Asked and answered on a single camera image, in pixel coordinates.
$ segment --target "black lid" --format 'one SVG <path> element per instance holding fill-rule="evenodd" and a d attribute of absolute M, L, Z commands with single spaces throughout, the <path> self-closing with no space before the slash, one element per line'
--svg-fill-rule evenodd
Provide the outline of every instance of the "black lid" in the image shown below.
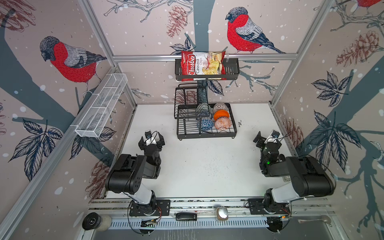
<path fill-rule="evenodd" d="M 85 216 L 83 220 L 83 229 L 84 230 L 91 230 L 98 228 L 101 223 L 101 216 L 97 214 L 96 212 L 92 212 Z"/>

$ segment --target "metal spoon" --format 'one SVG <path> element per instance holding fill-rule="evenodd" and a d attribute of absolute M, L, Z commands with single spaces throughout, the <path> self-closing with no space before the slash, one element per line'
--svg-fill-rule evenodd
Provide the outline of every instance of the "metal spoon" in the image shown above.
<path fill-rule="evenodd" d="M 312 222 L 312 221 L 323 221 L 326 224 L 331 224 L 332 223 L 332 220 L 330 219 L 330 217 L 328 217 L 326 215 L 322 215 L 320 217 L 320 219 L 309 219 L 309 220 L 298 219 L 297 221 L 299 223 L 306 223 L 306 222 Z"/>

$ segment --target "bird head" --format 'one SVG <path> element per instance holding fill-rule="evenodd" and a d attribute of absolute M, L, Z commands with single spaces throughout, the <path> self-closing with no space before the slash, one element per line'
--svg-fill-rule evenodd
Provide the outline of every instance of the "bird head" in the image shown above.
<path fill-rule="evenodd" d="M 228 20 L 230 23 L 233 23 L 236 18 L 240 15 L 248 15 L 248 11 L 243 7 L 235 7 L 228 12 L 225 20 Z"/>
<path fill-rule="evenodd" d="M 55 53 L 53 51 L 53 48 L 56 44 L 58 44 L 60 41 L 52 36 L 48 36 L 42 40 L 40 43 L 40 51 L 41 56 L 43 57 L 44 61 L 51 60 L 55 61 Z"/>

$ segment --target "red chip bag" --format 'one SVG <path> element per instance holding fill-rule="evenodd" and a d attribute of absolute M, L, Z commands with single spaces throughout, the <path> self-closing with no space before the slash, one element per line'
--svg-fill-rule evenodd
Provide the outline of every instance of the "red chip bag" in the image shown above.
<path fill-rule="evenodd" d="M 223 68 L 224 52 L 181 52 L 182 75 L 225 74 Z M 184 78 L 182 81 L 205 80 L 205 78 Z"/>

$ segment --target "white mesh basket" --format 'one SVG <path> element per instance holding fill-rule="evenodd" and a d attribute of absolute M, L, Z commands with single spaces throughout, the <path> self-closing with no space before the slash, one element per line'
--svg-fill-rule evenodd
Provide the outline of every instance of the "white mesh basket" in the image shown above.
<path fill-rule="evenodd" d="M 125 74 L 113 73 L 110 76 L 75 130 L 80 137 L 100 136 L 126 84 Z"/>

